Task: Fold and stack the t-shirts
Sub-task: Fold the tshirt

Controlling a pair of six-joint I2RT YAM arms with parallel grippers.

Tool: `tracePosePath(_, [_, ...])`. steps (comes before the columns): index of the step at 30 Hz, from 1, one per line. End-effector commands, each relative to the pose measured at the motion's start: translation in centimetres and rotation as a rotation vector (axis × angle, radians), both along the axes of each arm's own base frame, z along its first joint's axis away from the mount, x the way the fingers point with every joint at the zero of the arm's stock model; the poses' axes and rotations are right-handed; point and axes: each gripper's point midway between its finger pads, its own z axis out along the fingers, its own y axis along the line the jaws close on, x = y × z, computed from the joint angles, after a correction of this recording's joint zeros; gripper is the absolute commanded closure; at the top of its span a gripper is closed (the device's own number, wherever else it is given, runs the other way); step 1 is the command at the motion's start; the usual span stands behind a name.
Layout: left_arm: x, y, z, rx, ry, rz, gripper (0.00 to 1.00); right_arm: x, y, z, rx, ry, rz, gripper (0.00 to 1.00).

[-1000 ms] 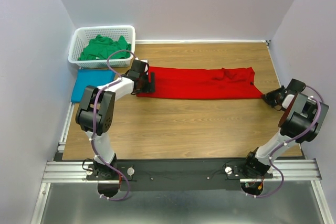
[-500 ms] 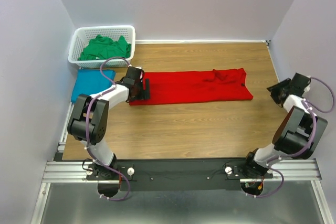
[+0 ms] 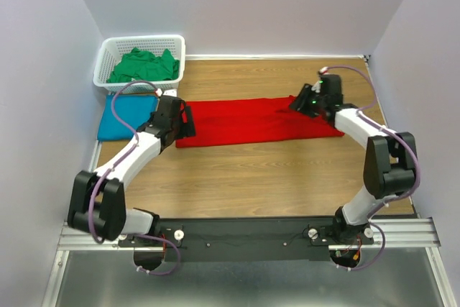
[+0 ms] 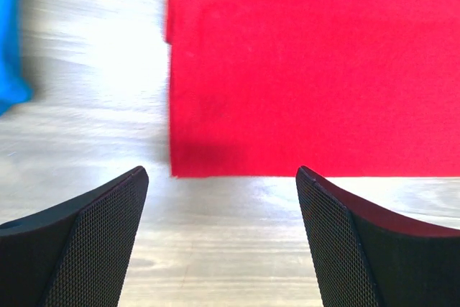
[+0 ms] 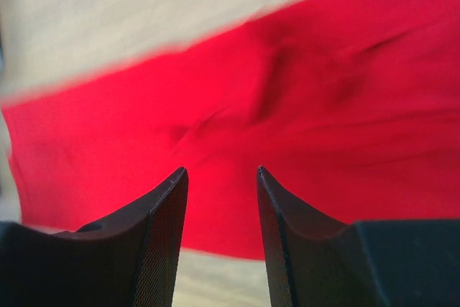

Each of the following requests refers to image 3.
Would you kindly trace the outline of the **red t shirt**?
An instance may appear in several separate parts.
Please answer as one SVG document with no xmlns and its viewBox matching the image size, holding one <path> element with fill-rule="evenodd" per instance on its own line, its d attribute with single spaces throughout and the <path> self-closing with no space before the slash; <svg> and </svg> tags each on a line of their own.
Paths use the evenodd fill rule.
<svg viewBox="0 0 460 307">
<path fill-rule="evenodd" d="M 190 101 L 195 136 L 179 139 L 177 148 L 342 137 L 320 117 L 293 111 L 293 96 L 226 101 Z"/>
</svg>

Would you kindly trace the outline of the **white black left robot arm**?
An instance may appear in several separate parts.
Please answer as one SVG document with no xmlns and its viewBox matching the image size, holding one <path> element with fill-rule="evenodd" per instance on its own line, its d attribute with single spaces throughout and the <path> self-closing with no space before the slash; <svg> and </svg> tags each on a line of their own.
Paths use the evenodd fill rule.
<svg viewBox="0 0 460 307">
<path fill-rule="evenodd" d="M 80 171 L 74 180 L 68 226 L 101 243 L 134 234 L 144 246 L 159 238 L 159 216 L 128 209 L 125 190 L 151 160 L 178 139 L 196 134 L 191 107 L 177 96 L 161 96 L 155 111 L 118 154 L 93 172 Z"/>
</svg>

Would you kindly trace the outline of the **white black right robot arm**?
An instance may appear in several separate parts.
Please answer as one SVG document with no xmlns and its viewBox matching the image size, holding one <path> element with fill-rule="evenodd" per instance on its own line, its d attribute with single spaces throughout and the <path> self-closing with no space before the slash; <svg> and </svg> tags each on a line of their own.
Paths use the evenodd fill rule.
<svg viewBox="0 0 460 307">
<path fill-rule="evenodd" d="M 415 137 L 388 129 L 355 105 L 344 103 L 339 75 L 323 74 L 315 84 L 305 84 L 289 107 L 326 121 L 365 149 L 362 188 L 336 210 L 332 224 L 322 228 L 321 235 L 339 244 L 350 243 L 364 233 L 384 205 L 408 197 L 418 186 Z"/>
</svg>

